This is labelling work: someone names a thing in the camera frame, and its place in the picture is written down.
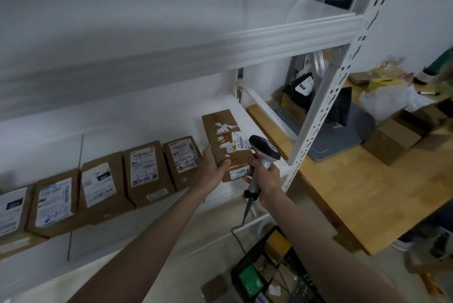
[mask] shelf board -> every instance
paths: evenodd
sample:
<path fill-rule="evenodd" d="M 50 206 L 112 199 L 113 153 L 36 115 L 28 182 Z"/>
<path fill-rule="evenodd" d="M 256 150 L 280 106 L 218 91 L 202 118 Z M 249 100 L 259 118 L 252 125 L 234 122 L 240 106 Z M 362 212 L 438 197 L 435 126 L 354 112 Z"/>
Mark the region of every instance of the shelf board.
<path fill-rule="evenodd" d="M 0 0 L 0 9 L 0 119 L 347 44 L 362 20 L 313 0 Z"/>
<path fill-rule="evenodd" d="M 232 95 L 187 103 L 178 108 L 172 106 L 155 109 L 152 101 L 154 101 L 153 98 L 146 92 L 138 100 L 127 100 L 123 97 L 120 102 L 127 108 L 115 110 L 114 119 L 109 119 L 108 125 L 101 123 L 99 127 L 83 133 L 82 151 L 81 154 L 78 153 L 81 164 L 156 139 L 166 142 L 188 135 L 194 137 L 202 150 L 208 145 L 208 141 L 201 116 L 224 109 L 232 112 L 247 138 L 252 134 L 264 137 L 260 128 Z M 111 99 L 105 104 L 111 108 L 119 106 L 113 104 Z M 99 123 L 102 112 L 105 112 L 104 108 L 100 108 L 97 114 L 91 115 L 91 119 Z M 69 139 L 80 139 L 79 136 L 72 135 Z M 53 143 L 55 146 L 61 145 L 67 139 L 59 138 Z M 53 143 L 43 144 L 42 151 L 54 149 Z M 74 150 L 75 147 L 72 147 L 71 156 L 77 157 Z M 43 157 L 44 155 L 36 156 L 34 159 L 39 161 Z M 284 160 L 277 161 L 276 165 L 282 177 L 289 173 L 290 167 Z M 196 213 L 202 213 L 239 197 L 245 189 L 246 183 L 242 180 L 222 183 L 207 197 L 206 202 L 198 208 Z M 76 230 L 72 232 L 71 241 L 69 241 L 70 234 L 65 234 L 2 260 L 0 276 L 4 274 L 3 277 L 8 280 L 1 283 L 0 299 L 12 297 L 123 248 L 183 193 L 178 192 L 161 202 L 134 210 L 97 226 L 86 226 Z M 237 223 L 232 221 L 232 226 L 240 224 L 241 218 L 242 216 L 237 217 Z M 11 275 L 8 275 L 9 268 L 14 269 Z"/>

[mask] person's right hand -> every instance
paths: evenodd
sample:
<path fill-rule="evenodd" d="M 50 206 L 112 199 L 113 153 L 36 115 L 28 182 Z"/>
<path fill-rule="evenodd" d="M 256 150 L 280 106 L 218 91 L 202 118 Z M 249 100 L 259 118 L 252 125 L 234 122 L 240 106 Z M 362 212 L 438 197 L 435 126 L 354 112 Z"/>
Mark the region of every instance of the person's right hand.
<path fill-rule="evenodd" d="M 258 175 L 258 185 L 261 188 L 260 203 L 266 209 L 266 202 L 272 199 L 275 192 L 281 191 L 280 187 L 280 169 L 275 164 L 271 164 L 269 169 L 263 167 L 259 158 L 249 160 L 251 166 L 255 167 L 256 175 Z M 251 183 L 251 179 L 243 177 L 242 180 Z"/>

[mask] person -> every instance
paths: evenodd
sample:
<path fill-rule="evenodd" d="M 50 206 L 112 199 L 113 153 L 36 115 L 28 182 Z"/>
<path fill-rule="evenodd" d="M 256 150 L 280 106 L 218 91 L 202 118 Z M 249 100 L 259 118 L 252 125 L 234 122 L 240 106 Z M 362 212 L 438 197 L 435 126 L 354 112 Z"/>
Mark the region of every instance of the person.
<path fill-rule="evenodd" d="M 230 164 L 225 160 L 217 168 L 207 147 L 198 166 L 196 184 L 89 279 L 69 303 L 142 302 L 188 220 L 217 188 Z M 257 158 L 250 164 L 257 171 L 260 203 L 285 233 L 327 303 L 404 302 L 396 289 L 371 268 L 310 225 L 281 190 L 280 171 L 274 164 L 268 170 Z"/>

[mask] wooden tabletop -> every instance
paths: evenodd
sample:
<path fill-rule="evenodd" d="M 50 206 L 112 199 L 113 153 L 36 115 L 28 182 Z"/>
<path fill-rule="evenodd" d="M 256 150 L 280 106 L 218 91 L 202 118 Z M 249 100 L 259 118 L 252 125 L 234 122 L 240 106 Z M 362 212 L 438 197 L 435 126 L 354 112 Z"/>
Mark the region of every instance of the wooden tabletop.
<path fill-rule="evenodd" d="M 357 101 L 361 89 L 353 89 Z M 247 111 L 287 158 L 293 146 L 286 136 L 257 105 Z M 321 163 L 307 156 L 299 172 L 311 193 L 373 255 L 453 198 L 453 140 L 434 152 L 413 149 L 392 166 L 359 145 Z"/>

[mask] white floor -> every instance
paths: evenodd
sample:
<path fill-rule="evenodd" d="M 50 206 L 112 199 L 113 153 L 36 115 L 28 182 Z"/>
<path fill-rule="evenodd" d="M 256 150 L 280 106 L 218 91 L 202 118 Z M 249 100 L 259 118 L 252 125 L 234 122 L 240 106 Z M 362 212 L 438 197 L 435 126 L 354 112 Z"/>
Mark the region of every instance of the white floor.
<path fill-rule="evenodd" d="M 334 228 L 308 197 L 294 192 L 294 188 L 290 190 L 290 196 L 297 201 L 307 218 L 317 227 L 329 236 L 335 235 Z M 193 252 L 201 244 L 208 244 L 212 240 L 228 234 L 230 228 L 235 225 L 235 221 L 241 219 L 244 208 L 245 203 L 239 199 L 214 211 L 195 216 L 185 229 L 144 302 L 204 302 L 200 287 L 216 275 L 227 272 L 242 257 L 241 248 L 230 236 L 189 257 L 183 255 Z M 259 239 L 255 230 L 242 231 L 238 233 L 238 236 L 245 249 L 251 248 Z M 108 255 L 18 295 L 13 298 L 12 303 L 64 303 L 114 255 Z M 419 276 L 406 271 L 403 266 L 402 254 L 397 250 L 389 247 L 373 257 L 369 257 L 363 252 L 355 255 L 375 268 L 389 284 L 398 289 L 408 302 L 433 302 Z M 234 297 L 228 301 L 240 302 Z"/>

